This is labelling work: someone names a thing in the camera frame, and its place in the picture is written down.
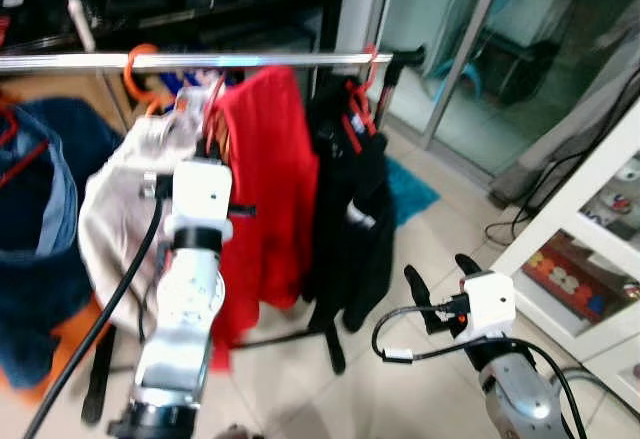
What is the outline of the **light blue white stand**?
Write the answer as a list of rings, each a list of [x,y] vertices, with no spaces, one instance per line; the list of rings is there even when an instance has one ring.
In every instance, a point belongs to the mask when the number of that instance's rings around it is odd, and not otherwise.
[[[492,33],[486,31],[486,19],[500,8],[504,0],[451,0],[451,11],[440,36],[442,50],[430,60],[422,78],[435,81],[433,99],[442,99],[445,82],[454,65],[461,65],[458,83],[470,84],[476,96],[483,95],[484,75],[479,58],[484,54],[486,42]]]

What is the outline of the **white boxy appliance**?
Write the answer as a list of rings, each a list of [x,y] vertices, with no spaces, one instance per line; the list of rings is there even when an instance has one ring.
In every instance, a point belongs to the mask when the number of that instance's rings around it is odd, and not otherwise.
[[[504,0],[486,19],[485,28],[517,46],[552,41],[573,0]]]

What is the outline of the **white glass door cabinet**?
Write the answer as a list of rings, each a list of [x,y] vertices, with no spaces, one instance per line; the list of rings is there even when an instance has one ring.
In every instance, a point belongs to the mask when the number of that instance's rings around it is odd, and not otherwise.
[[[586,155],[494,262],[517,310],[622,401],[640,404],[640,257],[609,224],[636,201],[639,106]]]

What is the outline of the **white plastic tube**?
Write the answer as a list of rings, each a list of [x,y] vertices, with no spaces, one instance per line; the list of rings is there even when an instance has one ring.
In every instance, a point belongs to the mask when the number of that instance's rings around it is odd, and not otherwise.
[[[76,28],[76,36],[81,43],[82,49],[86,52],[95,52],[97,49],[95,37],[90,26],[84,5],[81,0],[67,0],[67,10]]]

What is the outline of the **blue denim jeans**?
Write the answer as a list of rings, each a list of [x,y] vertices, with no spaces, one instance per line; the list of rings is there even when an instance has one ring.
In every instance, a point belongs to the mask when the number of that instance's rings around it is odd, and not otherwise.
[[[19,102],[13,111],[20,133],[0,146],[0,171],[38,139],[49,148],[0,188],[0,294],[73,312],[92,293],[77,244],[82,193],[122,137],[77,97]]]

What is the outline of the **grey drape curtain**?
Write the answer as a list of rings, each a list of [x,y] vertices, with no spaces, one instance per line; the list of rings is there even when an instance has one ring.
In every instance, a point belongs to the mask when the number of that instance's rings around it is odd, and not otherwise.
[[[639,93],[640,0],[631,0],[608,28],[593,33],[559,52],[577,61],[588,72],[582,81],[571,81],[570,109],[554,113],[556,124],[539,134],[515,164],[495,175],[486,198],[499,209],[531,200],[540,206],[556,192],[556,180],[572,174],[617,116],[634,104]]]

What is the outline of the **teal shaggy rug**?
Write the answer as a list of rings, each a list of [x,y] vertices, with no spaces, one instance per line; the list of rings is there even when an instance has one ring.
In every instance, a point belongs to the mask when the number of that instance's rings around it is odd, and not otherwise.
[[[393,157],[388,157],[385,163],[390,196],[396,203],[396,225],[403,227],[412,216],[433,206],[440,196]]]

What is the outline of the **red jersey navy tan trim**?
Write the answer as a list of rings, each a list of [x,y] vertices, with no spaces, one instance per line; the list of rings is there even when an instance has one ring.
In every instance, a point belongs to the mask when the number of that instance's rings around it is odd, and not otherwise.
[[[219,101],[233,127],[230,201],[255,214],[233,216],[221,252],[225,299],[212,325],[216,372],[230,370],[230,349],[255,328],[261,305],[291,308],[311,269],[317,157],[300,87],[288,67],[256,70]]]

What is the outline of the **aluminium sliding glass door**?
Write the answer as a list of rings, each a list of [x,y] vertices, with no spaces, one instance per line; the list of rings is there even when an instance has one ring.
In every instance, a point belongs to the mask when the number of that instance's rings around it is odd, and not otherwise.
[[[422,49],[390,116],[480,177],[556,147],[572,110],[625,73],[639,0],[342,0],[337,47]]]

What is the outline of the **white cotton top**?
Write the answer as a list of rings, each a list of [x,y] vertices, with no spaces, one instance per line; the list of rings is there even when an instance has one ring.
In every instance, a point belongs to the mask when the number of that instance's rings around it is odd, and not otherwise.
[[[87,179],[79,209],[79,253],[104,307],[140,250],[155,202],[143,195],[148,173],[172,173],[193,157],[204,120],[192,113],[140,116],[99,171]]]

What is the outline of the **black hanging garment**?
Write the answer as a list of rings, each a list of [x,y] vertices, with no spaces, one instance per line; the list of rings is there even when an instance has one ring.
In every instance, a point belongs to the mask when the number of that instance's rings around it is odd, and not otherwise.
[[[314,303],[311,328],[342,324],[357,331],[390,288],[396,203],[387,180],[387,137],[378,129],[353,154],[342,120],[344,84],[332,75],[306,106],[308,138],[317,157],[312,265],[303,297]]]

